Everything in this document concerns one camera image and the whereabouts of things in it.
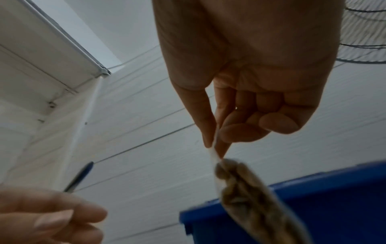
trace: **hand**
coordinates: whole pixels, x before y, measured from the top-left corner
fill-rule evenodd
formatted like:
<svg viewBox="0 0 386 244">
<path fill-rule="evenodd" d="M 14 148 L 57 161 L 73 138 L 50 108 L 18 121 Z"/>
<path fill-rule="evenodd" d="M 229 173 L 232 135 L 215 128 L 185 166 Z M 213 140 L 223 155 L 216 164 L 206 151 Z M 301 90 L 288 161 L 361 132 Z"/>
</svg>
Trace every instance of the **hand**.
<svg viewBox="0 0 386 244">
<path fill-rule="evenodd" d="M 103 234 L 89 223 L 106 216 L 71 194 L 0 186 L 0 244 L 99 244 Z"/>
<path fill-rule="evenodd" d="M 216 149 L 298 131 L 319 105 L 344 1 L 153 0 L 170 80 Z M 205 88 L 214 81 L 217 109 Z"/>
</svg>

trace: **white ceiling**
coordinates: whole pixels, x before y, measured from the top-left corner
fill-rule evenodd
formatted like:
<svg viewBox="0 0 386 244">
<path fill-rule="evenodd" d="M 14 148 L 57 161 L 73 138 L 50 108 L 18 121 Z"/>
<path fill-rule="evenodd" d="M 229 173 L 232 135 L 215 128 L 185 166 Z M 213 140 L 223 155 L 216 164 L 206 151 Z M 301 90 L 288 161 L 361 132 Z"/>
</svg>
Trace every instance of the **white ceiling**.
<svg viewBox="0 0 386 244">
<path fill-rule="evenodd" d="M 158 45 L 150 0 L 65 0 L 122 62 Z"/>
</svg>

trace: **clear plastic bag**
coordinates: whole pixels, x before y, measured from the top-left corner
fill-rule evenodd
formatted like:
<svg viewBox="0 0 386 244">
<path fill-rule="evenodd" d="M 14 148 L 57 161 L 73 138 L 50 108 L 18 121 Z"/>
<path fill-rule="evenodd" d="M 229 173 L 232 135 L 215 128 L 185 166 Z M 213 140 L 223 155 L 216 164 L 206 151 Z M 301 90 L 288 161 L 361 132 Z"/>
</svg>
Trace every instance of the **clear plastic bag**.
<svg viewBox="0 0 386 244">
<path fill-rule="evenodd" d="M 307 229 L 244 163 L 221 160 L 213 147 L 216 188 L 231 218 L 261 244 L 312 244 Z"/>
</svg>

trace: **wooden plank wall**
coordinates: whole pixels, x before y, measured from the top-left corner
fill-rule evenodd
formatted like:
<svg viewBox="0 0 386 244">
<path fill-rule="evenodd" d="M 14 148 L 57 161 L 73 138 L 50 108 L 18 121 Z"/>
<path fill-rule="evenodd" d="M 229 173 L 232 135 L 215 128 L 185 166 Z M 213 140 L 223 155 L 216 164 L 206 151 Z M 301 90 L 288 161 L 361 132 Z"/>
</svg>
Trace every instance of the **wooden plank wall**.
<svg viewBox="0 0 386 244">
<path fill-rule="evenodd" d="M 235 144 L 267 184 L 386 158 L 385 66 L 337 63 L 316 114 L 293 135 Z M 214 105 L 213 89 L 207 89 Z M 107 78 L 66 173 L 109 210 L 105 243 L 192 243 L 179 211 L 216 198 L 207 150 L 156 47 Z"/>
<path fill-rule="evenodd" d="M 45 116 L 0 100 L 0 183 L 16 163 Z"/>
<path fill-rule="evenodd" d="M 55 108 L 9 171 L 7 184 L 62 190 L 62 174 L 90 114 L 88 110 L 92 109 L 101 81 L 96 79 L 88 90 Z"/>
</svg>

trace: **brown item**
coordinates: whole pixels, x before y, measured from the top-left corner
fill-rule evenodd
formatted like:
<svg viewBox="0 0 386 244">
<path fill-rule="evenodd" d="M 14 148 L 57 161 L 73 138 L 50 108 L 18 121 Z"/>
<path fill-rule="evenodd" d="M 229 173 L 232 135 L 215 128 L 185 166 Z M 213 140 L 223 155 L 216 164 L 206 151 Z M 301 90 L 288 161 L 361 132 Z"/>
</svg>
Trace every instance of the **brown item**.
<svg viewBox="0 0 386 244">
<path fill-rule="evenodd" d="M 231 218 L 261 244 L 312 244 L 306 228 L 244 163 L 223 159 L 221 203 Z"/>
</svg>

